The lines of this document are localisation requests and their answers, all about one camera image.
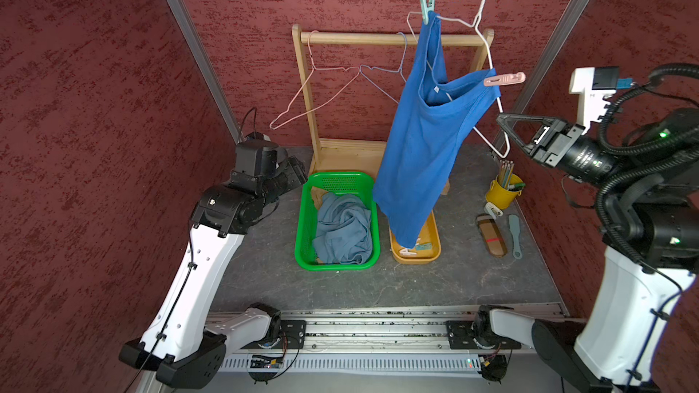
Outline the brown tank top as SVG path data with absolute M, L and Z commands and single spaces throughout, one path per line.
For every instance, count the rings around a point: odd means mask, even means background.
M 319 187 L 311 188 L 311 199 L 315 209 L 320 210 L 328 191 Z

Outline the grey-blue tank top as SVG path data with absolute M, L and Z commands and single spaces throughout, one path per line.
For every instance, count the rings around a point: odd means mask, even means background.
M 316 235 L 312 240 L 318 262 L 358 266 L 373 253 L 371 211 L 354 195 L 321 193 Z

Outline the pink wire hanger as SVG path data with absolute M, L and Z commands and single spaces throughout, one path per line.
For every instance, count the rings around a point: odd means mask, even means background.
M 360 69 L 357 65 L 350 65 L 346 67 L 345 65 L 319 65 L 315 58 L 315 51 L 311 43 L 311 38 L 318 35 L 318 31 L 311 31 L 309 33 L 308 39 L 303 40 L 303 31 L 300 30 L 298 33 L 299 45 L 295 47 L 298 53 L 301 54 L 302 60 L 305 65 L 305 72 L 300 72 L 300 87 L 291 97 L 287 105 L 283 107 L 280 114 L 276 115 L 271 122 L 269 122 L 269 127 L 273 131 L 280 130 L 292 123 L 297 123 L 302 119 L 309 121 L 312 127 L 317 125 L 315 120 L 316 114 L 327 107 L 328 105 L 335 102 L 340 95 L 353 84 L 360 75 Z M 342 83 L 332 94 L 326 97 L 325 100 L 317 102 L 315 100 L 316 96 L 316 86 L 320 83 L 322 78 L 328 77 L 344 76 L 347 80 Z

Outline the royal blue tank top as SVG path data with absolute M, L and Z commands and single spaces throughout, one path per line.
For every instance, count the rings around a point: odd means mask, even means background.
M 401 247 L 413 247 L 453 170 L 464 139 L 500 97 L 484 81 L 493 69 L 449 79 L 442 20 L 435 12 L 420 29 L 375 180 L 373 199 Z

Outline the white clothespin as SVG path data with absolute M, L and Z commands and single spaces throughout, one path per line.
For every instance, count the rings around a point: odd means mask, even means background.
M 402 258 L 417 258 L 419 253 L 413 249 L 401 249 L 399 251 L 399 255 Z

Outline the blue wire hanger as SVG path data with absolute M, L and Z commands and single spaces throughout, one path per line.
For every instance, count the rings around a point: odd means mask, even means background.
M 399 63 L 399 65 L 398 65 L 397 68 L 395 68 L 395 69 L 389 69 L 389 68 L 386 68 L 386 67 L 378 67 L 377 65 L 375 65 L 375 66 L 373 65 L 373 66 L 372 66 L 372 65 L 364 65 L 364 64 L 361 64 L 361 65 L 358 66 L 359 74 L 360 74 L 363 78 L 365 78 L 373 87 L 375 87 L 376 89 L 378 89 L 378 91 L 380 91 L 382 94 L 384 94 L 384 96 L 387 96 L 387 97 L 389 98 L 389 100 L 391 100 L 392 102 L 394 102 L 396 105 L 399 105 L 399 104 L 400 104 L 400 101 L 399 101 L 398 99 L 394 98 L 389 92 L 387 92 L 386 90 L 384 90 L 384 89 L 383 89 L 381 86 L 379 86 L 376 82 L 374 82 L 374 81 L 366 74 L 366 71 L 379 71 L 379 72 L 382 72 L 382 73 L 387 73 L 387 74 L 391 74 L 391 75 L 396 75 L 396 76 L 399 76 L 399 77 L 402 79 L 403 83 L 406 83 L 406 82 L 407 82 L 407 78 L 404 76 L 403 67 L 404 67 L 405 58 L 406 58 L 406 54 L 407 54 L 408 38 L 407 38 L 406 34 L 404 34 L 404 33 L 402 33 L 402 32 L 398 32 L 398 35 L 400 35 L 400 36 L 402 37 L 402 39 L 403 39 L 403 50 L 402 50 L 402 57 L 400 58 L 400 63 Z

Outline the teal clothespin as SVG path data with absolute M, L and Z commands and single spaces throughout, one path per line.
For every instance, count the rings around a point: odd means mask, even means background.
M 430 14 L 434 12 L 435 0 L 420 0 L 420 13 L 422 14 L 422 23 L 428 25 Z
M 433 252 L 433 244 L 431 243 L 424 243 L 417 245 L 413 248 L 413 250 L 417 251 L 419 255 L 430 255 Z

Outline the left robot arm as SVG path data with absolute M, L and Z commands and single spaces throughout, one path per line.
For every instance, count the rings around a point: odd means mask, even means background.
M 232 352 L 256 342 L 286 346 L 280 313 L 265 304 L 218 327 L 207 318 L 249 230 L 267 218 L 266 207 L 307 180 L 300 160 L 267 136 L 250 133 L 238 143 L 229 181 L 207 189 L 193 210 L 184 258 L 163 304 L 143 335 L 123 346 L 120 361 L 171 389 L 202 389 Z

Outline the yellow pencil cup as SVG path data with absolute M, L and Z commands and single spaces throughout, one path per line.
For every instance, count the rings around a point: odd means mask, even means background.
M 485 195 L 488 204 L 504 211 L 524 191 L 526 183 L 514 174 L 514 162 L 502 160 L 499 172 L 495 180 L 491 182 L 490 189 Z

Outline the green plastic basket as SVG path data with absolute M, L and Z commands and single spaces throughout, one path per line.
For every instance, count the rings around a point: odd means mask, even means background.
M 295 258 L 309 271 L 366 270 L 373 267 L 380 257 L 380 234 L 377 206 L 372 198 L 374 180 L 362 172 L 325 172 L 312 175 L 302 188 L 299 224 L 296 237 Z M 373 253 L 363 265 L 350 266 L 322 264 L 318 262 L 312 240 L 316 235 L 317 209 L 311 199 L 311 188 L 319 187 L 338 196 L 354 195 L 371 211 L 371 236 Z

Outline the grey-blue spatula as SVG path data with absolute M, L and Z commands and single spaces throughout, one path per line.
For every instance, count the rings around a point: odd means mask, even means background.
M 508 216 L 508 225 L 513 240 L 513 257 L 520 260 L 524 256 L 521 246 L 521 220 L 517 215 L 511 214 Z

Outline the white tape roll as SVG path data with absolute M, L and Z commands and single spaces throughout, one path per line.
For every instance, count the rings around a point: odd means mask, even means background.
M 503 216 L 503 211 L 502 209 L 499 209 L 497 206 L 495 206 L 491 202 L 487 202 L 484 205 L 484 211 L 487 215 L 489 215 L 492 219 L 497 219 Z

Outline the brown wooden brush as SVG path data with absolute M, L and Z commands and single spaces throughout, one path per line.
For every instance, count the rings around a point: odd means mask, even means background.
M 476 225 L 480 230 L 489 254 L 495 258 L 505 257 L 508 249 L 496 221 L 491 216 L 483 214 L 476 218 Z

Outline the yellow plastic tray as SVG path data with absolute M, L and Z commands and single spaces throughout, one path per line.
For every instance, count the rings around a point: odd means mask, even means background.
M 429 218 L 420 231 L 416 244 L 411 249 L 402 247 L 391 231 L 391 253 L 393 258 L 404 265 L 425 265 L 433 262 L 442 254 L 442 244 L 439 237 L 438 227 L 434 213 L 431 212 Z

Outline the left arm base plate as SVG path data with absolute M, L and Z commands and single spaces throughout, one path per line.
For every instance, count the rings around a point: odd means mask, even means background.
M 274 350 L 302 349 L 305 343 L 306 320 L 283 319 L 269 338 L 249 343 L 244 349 Z

